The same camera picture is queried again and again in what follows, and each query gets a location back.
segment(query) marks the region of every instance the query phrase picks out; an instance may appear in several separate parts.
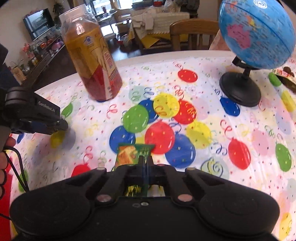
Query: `green balloon print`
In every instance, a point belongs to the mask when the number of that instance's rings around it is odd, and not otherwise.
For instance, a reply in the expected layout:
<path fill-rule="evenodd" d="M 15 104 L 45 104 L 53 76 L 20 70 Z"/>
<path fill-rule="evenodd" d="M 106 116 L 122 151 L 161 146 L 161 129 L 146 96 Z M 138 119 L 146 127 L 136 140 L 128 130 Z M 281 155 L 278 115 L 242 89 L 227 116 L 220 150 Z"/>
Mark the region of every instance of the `green balloon print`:
<path fill-rule="evenodd" d="M 268 78 L 270 83 L 272 83 L 273 86 L 278 87 L 281 85 L 281 81 L 273 72 L 269 73 Z"/>
<path fill-rule="evenodd" d="M 62 115 L 67 118 L 69 115 L 71 115 L 73 111 L 73 105 L 72 103 L 68 104 L 62 111 Z"/>
<path fill-rule="evenodd" d="M 28 177 L 28 173 L 27 173 L 26 170 L 24 170 L 24 174 L 25 174 L 25 177 L 26 177 L 26 181 L 29 182 L 29 177 Z M 24 178 L 23 178 L 22 175 L 20 175 L 20 179 L 22 180 L 22 182 L 24 182 Z M 20 183 L 19 183 L 19 191 L 22 192 L 22 193 L 25 192 Z"/>
<path fill-rule="evenodd" d="M 289 150 L 283 144 L 276 145 L 276 158 L 279 162 L 279 167 L 283 172 L 287 172 L 291 169 L 292 158 Z"/>
<path fill-rule="evenodd" d="M 147 127 L 148 111 L 142 105 L 135 105 L 123 116 L 123 127 L 131 133 L 138 133 Z"/>

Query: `flower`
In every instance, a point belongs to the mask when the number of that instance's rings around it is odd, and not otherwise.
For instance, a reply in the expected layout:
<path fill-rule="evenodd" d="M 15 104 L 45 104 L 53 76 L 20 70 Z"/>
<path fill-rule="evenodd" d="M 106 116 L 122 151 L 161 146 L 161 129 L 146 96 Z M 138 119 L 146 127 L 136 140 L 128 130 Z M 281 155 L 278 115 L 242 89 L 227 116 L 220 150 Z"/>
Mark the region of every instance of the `flower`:
<path fill-rule="evenodd" d="M 25 53 L 28 53 L 29 50 L 30 50 L 30 45 L 28 43 L 25 43 L 24 44 L 24 47 L 22 48 L 22 50 L 25 52 Z"/>

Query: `candy wrapper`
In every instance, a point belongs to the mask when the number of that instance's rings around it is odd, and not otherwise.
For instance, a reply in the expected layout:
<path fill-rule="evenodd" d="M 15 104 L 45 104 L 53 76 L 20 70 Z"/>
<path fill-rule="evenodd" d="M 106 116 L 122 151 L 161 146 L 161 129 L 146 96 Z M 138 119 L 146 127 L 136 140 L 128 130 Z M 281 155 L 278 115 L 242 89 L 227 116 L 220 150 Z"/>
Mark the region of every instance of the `candy wrapper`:
<path fill-rule="evenodd" d="M 114 170 L 126 164 L 138 164 L 139 156 L 143 156 L 144 159 L 151 155 L 151 150 L 154 148 L 154 145 L 138 145 L 138 144 L 119 144 L 118 153 L 116 156 Z M 148 182 L 142 186 L 133 185 L 128 186 L 124 195 L 125 196 L 147 196 L 148 192 Z"/>
<path fill-rule="evenodd" d="M 291 68 L 285 66 L 282 70 L 280 68 L 273 69 L 272 72 L 278 77 L 288 89 L 294 94 L 296 93 L 296 79 L 295 74 L 291 71 Z"/>

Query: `bottle label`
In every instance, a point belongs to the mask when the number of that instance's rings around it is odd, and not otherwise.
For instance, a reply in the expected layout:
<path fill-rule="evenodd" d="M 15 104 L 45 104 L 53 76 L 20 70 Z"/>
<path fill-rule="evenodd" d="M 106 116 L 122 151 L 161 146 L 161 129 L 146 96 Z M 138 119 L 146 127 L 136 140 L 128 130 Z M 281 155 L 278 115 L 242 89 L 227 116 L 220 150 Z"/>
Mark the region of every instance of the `bottle label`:
<path fill-rule="evenodd" d="M 95 27 L 65 44 L 92 98 L 111 99 L 118 92 L 116 85 L 121 79 L 100 28 Z"/>

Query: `window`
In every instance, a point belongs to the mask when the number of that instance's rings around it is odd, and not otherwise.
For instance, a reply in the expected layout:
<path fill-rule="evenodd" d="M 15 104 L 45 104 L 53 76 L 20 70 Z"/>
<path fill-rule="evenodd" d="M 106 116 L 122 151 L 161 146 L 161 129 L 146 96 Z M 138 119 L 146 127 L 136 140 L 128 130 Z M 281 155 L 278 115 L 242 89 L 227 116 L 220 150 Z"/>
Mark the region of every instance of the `window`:
<path fill-rule="evenodd" d="M 132 4 L 135 2 L 141 2 L 143 0 L 116 0 L 119 8 L 121 9 L 130 9 Z M 111 9 L 110 0 L 91 0 L 91 6 L 95 10 L 96 15 L 103 14 L 104 11 L 102 7 L 105 6 L 107 12 Z"/>
<path fill-rule="evenodd" d="M 122 9 L 130 9 L 135 2 L 142 2 L 143 0 L 117 0 L 118 5 Z"/>
<path fill-rule="evenodd" d="M 102 7 L 105 7 L 107 12 L 109 12 L 111 9 L 111 4 L 109 0 L 91 0 L 91 2 L 97 15 L 104 13 Z"/>

